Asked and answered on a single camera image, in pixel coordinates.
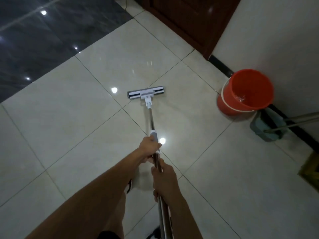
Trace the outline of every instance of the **leg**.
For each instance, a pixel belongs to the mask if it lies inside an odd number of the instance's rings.
[[[107,221],[106,225],[103,228],[103,231],[112,231],[121,239],[124,239],[122,220],[125,213],[125,198],[125,193],[123,193],[120,201],[118,202],[114,210],[114,213],[111,215],[110,219]]]

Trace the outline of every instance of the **wooden door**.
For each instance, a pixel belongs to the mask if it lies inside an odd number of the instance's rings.
[[[143,0],[143,6],[208,60],[240,0]]]

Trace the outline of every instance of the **hand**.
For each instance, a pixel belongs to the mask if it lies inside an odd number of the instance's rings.
[[[159,160],[159,163],[163,172],[160,173],[155,167],[151,168],[154,179],[153,187],[155,189],[155,201],[157,202],[159,194],[163,197],[167,205],[171,207],[175,202],[178,203],[179,199],[182,198],[182,194],[173,167],[166,164],[162,158]]]
[[[161,146],[160,143],[154,141],[154,136],[151,135],[149,137],[144,137],[138,148],[143,152],[143,155],[147,159],[159,150]]]

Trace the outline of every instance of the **brown door frame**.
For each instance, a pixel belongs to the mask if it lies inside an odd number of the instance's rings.
[[[217,32],[212,32],[211,37],[208,38],[204,45],[199,44],[195,41],[191,36],[185,33],[181,28],[171,22],[168,18],[163,16],[160,12],[158,12],[155,8],[151,7],[150,0],[142,0],[142,6],[145,10],[152,13],[155,17],[161,20],[166,26],[168,26],[171,30],[173,30],[176,34],[182,37],[187,43],[193,46],[197,51],[199,51],[203,57],[208,60],[210,55],[212,54],[218,40],[223,34],[229,20],[231,19],[234,11],[236,10],[240,0],[235,0],[231,3],[231,7],[229,8],[228,15],[219,23],[219,27],[217,28]]]

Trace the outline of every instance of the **mop bucket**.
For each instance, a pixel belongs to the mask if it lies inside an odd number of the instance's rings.
[[[225,115],[236,116],[266,108],[273,99],[274,88],[269,78],[257,70],[243,69],[224,84],[217,106]]]

